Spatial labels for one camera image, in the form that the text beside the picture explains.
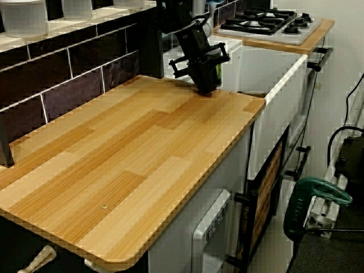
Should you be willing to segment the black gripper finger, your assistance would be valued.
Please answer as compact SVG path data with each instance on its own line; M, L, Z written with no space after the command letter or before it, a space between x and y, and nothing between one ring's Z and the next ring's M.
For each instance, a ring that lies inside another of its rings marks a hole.
M205 96L209 93L205 79L205 65L201 63L188 63L188 74L193 80L198 92Z
M222 85L221 64L217 64L211 58L206 61L206 86L209 92Z

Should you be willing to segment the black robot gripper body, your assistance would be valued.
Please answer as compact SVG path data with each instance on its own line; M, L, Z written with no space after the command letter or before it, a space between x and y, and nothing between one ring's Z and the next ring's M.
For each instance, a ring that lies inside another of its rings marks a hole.
M173 68L173 75L176 78L188 75L188 63L204 64L206 76L206 61L208 59L211 58L217 64L230 60L229 54L225 49L225 43L220 42L210 45L202 24L198 21L178 31L176 36L184 54L184 56L169 62Z

